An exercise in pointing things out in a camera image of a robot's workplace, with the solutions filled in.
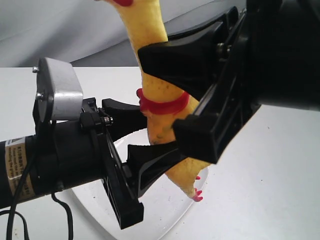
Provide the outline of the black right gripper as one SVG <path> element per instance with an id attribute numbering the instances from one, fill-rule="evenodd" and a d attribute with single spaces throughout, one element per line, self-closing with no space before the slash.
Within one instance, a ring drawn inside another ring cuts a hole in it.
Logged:
<path id="1" fill-rule="evenodd" d="M 233 6 L 170 33 L 168 40 L 189 37 L 217 23 L 230 33 L 239 19 L 228 59 L 223 43 L 162 42 L 138 50 L 144 73 L 201 100 L 193 114 L 173 125 L 178 149 L 186 157 L 216 164 L 261 105 L 320 109 L 317 0 L 249 0 L 241 10 Z"/>

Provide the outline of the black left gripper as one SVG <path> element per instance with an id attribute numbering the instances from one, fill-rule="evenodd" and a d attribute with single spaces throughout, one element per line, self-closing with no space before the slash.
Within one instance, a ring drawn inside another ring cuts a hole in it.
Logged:
<path id="1" fill-rule="evenodd" d="M 121 229 L 140 223 L 144 206 L 138 198 L 166 171 L 187 157 L 175 141 L 157 145 L 127 146 L 121 162 L 114 142 L 147 128 L 139 105 L 95 98 L 82 102 L 78 120 L 41 122 L 33 106 L 35 135 L 26 141 L 27 157 L 33 160 L 30 180 L 36 198 L 102 180 Z"/>

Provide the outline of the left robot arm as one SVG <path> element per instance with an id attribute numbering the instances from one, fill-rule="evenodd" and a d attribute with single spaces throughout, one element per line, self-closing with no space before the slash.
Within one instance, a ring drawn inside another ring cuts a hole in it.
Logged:
<path id="1" fill-rule="evenodd" d="M 115 142 L 145 129 L 147 119 L 137 105 L 107 98 L 84 99 L 80 117 L 47 122 L 44 132 L 0 144 L 0 206 L 9 207 L 28 162 L 19 202 L 102 180 L 119 227 L 126 229 L 144 218 L 139 198 L 167 170 L 185 159 L 175 142 L 128 145 L 122 162 Z"/>

